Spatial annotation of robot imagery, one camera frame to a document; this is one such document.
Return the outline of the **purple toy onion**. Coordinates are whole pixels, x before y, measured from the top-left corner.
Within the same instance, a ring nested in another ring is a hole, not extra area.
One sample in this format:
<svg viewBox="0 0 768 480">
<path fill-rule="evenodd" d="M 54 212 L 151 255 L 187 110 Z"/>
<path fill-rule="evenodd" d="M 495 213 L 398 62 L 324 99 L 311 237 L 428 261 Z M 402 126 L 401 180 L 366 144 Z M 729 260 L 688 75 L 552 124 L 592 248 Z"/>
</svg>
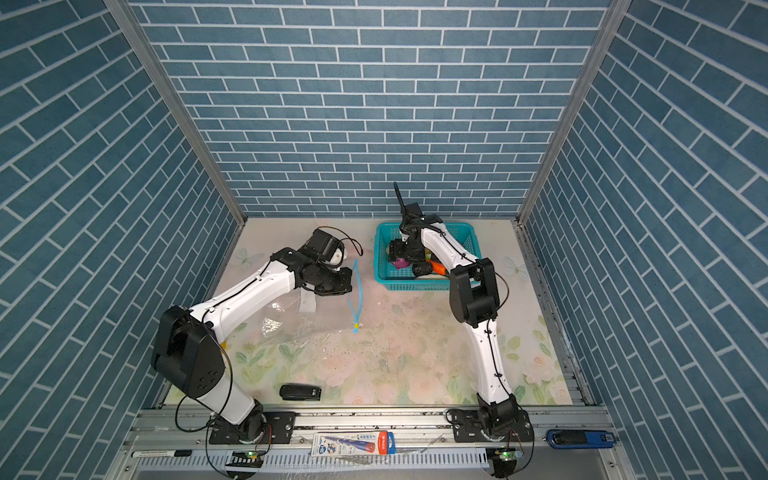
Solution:
<svg viewBox="0 0 768 480">
<path fill-rule="evenodd" d="M 396 270 L 406 269 L 410 266 L 410 263 L 406 261 L 404 258 L 396 258 L 395 260 L 391 261 L 391 265 Z"/>
</svg>

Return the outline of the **teal plastic basket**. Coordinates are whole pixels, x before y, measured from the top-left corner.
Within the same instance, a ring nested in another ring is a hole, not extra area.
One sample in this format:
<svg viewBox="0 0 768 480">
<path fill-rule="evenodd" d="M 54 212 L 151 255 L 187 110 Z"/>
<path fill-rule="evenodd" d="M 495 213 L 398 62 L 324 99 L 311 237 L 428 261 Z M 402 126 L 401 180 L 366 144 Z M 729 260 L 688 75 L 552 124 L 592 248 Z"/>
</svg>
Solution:
<svg viewBox="0 0 768 480">
<path fill-rule="evenodd" d="M 474 227 L 469 223 L 448 222 L 448 232 L 471 254 L 480 257 L 481 249 Z M 378 283 L 390 291 L 444 291 L 449 289 L 449 280 L 440 275 L 416 277 L 412 266 L 398 268 L 389 260 L 389 244 L 400 240 L 399 222 L 380 223 L 374 239 L 374 276 Z"/>
</svg>

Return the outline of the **clear zip top bag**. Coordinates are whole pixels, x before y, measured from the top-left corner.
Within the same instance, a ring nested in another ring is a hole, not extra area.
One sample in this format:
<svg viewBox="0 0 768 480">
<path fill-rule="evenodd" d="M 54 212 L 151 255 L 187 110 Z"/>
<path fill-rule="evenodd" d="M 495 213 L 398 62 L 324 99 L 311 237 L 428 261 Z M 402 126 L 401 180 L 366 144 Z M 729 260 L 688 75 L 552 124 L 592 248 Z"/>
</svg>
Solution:
<svg viewBox="0 0 768 480">
<path fill-rule="evenodd" d="M 292 363 L 334 334 L 358 332 L 364 295 L 357 263 L 351 284 L 352 290 L 340 296 L 321 297 L 310 287 L 300 287 L 268 302 L 235 329 L 226 341 L 227 351 L 240 365 L 271 357 Z"/>
</svg>

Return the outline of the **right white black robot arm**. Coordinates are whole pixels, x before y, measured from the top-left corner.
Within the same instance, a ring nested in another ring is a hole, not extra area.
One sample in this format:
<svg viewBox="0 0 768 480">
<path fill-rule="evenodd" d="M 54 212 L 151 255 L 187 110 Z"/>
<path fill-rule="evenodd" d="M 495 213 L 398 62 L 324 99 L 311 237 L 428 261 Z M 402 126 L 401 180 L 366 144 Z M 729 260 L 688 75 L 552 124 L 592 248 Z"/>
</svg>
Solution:
<svg viewBox="0 0 768 480">
<path fill-rule="evenodd" d="M 502 306 L 492 261 L 470 253 L 434 215 L 404 218 L 402 240 L 409 251 L 428 249 L 447 269 L 449 303 L 472 341 L 477 362 L 478 416 L 492 440 L 533 438 L 527 412 L 513 394 L 502 365 L 497 317 Z"/>
</svg>

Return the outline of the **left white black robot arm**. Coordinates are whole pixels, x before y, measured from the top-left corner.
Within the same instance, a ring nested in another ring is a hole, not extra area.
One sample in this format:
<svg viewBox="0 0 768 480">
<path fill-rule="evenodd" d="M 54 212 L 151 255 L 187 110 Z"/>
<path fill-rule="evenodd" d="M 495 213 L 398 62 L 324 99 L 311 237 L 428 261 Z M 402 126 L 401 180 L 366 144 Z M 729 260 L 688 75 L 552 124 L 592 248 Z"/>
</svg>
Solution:
<svg viewBox="0 0 768 480">
<path fill-rule="evenodd" d="M 223 342 L 263 307 L 297 288 L 319 296 L 349 293 L 352 270 L 341 265 L 345 257 L 342 245 L 325 252 L 286 247 L 223 293 L 190 308 L 170 307 L 155 336 L 153 369 L 233 427 L 239 441 L 261 439 L 263 406 L 237 385 Z"/>
</svg>

